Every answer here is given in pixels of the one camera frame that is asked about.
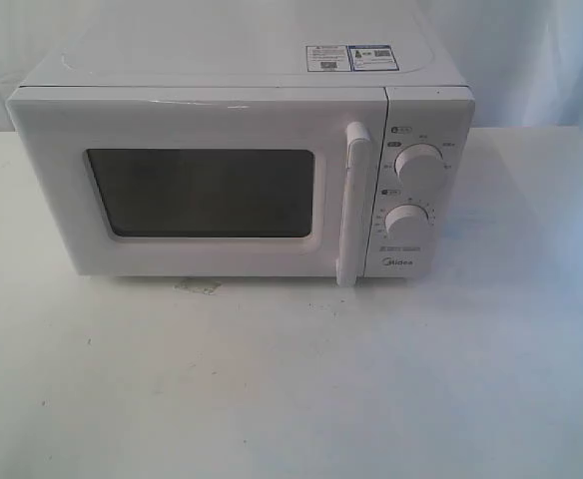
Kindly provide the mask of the blue warning label sticker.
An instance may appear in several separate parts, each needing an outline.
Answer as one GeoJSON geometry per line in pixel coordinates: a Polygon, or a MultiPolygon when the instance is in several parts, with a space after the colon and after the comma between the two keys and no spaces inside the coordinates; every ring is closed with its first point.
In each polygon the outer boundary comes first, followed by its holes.
{"type": "Polygon", "coordinates": [[[389,45],[306,46],[305,60],[309,72],[399,71],[389,45]]]}

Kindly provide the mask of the white curtain backdrop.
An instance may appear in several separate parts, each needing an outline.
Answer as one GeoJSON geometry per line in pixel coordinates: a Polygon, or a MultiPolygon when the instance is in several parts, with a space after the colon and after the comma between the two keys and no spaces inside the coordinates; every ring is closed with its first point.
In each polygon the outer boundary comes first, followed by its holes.
{"type": "Polygon", "coordinates": [[[0,131],[13,129],[5,101],[25,76],[98,3],[0,1],[0,131]]]}

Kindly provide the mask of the white microwave oven body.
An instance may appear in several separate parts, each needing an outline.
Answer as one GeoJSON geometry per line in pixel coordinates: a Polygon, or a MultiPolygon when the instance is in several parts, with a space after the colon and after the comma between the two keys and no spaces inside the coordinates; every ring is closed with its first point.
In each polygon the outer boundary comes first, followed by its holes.
{"type": "Polygon", "coordinates": [[[411,1],[110,1],[15,92],[22,87],[382,88],[388,107],[359,278],[429,270],[475,108],[411,1]],[[305,47],[315,45],[389,45],[399,71],[309,72],[305,47]],[[441,153],[443,180],[398,178],[396,157],[417,144],[441,153]],[[385,216],[401,205],[425,210],[424,237],[387,235],[385,216]]]}

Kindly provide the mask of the upper white control knob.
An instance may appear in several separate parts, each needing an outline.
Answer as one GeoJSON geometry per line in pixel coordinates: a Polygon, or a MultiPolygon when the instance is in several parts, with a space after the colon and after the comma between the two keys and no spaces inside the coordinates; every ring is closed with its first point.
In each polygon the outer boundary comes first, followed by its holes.
{"type": "Polygon", "coordinates": [[[428,144],[406,148],[396,157],[394,166],[398,178],[405,183],[441,181],[446,175],[441,153],[428,144]]]}

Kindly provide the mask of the white microwave door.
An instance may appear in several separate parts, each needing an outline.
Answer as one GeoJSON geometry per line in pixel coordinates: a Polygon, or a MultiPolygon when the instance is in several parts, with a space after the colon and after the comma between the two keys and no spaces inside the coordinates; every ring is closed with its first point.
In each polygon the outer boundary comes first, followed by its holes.
{"type": "Polygon", "coordinates": [[[363,275],[382,88],[22,87],[7,106],[80,274],[363,275]]]}

